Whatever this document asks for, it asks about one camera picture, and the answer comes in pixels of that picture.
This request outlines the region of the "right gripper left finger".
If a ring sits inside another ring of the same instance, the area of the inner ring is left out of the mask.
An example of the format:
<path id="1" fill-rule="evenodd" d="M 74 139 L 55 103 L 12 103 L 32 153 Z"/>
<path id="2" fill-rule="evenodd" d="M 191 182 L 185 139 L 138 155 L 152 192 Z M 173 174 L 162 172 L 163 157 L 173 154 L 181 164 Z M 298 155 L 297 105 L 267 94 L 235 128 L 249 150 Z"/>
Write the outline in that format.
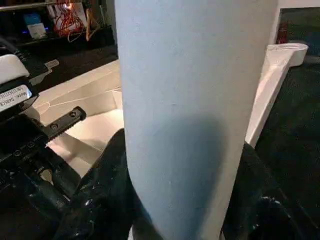
<path id="1" fill-rule="evenodd" d="M 137 218 L 135 200 L 121 128 L 81 179 L 54 239 L 127 240 Z"/>

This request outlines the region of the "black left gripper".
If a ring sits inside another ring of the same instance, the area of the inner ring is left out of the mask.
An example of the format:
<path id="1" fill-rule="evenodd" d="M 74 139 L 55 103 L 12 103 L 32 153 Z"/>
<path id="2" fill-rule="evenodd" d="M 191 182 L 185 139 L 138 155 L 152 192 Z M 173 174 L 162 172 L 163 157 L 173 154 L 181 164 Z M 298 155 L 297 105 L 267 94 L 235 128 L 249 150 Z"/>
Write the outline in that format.
<path id="1" fill-rule="evenodd" d="M 44 126 L 29 116 L 39 97 L 35 80 L 48 67 L 3 36 L 0 57 L 0 162 L 22 161 L 36 151 L 36 168 L 1 168 L 0 189 L 13 187 L 43 216 L 59 221 L 80 183 L 80 175 L 51 148 L 48 142 L 83 121 L 79 106 Z"/>

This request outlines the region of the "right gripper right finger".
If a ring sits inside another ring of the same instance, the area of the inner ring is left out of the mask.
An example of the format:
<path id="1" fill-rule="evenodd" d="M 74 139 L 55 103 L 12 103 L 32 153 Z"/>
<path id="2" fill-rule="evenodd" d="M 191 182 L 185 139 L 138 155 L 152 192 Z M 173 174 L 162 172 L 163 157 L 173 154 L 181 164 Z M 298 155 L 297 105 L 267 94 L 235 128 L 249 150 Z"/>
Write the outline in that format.
<path id="1" fill-rule="evenodd" d="M 318 240 L 320 226 L 244 143 L 221 230 L 226 240 Z"/>

